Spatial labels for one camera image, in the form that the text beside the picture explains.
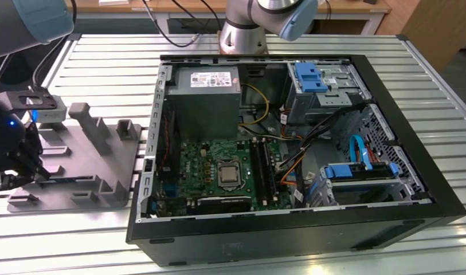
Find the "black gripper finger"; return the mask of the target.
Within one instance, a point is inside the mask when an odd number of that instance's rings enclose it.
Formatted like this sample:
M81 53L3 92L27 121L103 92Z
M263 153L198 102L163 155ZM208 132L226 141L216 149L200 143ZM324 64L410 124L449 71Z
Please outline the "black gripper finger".
M19 172L17 175L0 172L0 191L12 190L33 181L32 172Z
M11 181L45 181L51 174L43 167L43 146L39 139L39 131L35 123L24 124L24 136L17 148L9 153L12 170L17 173L11 176Z

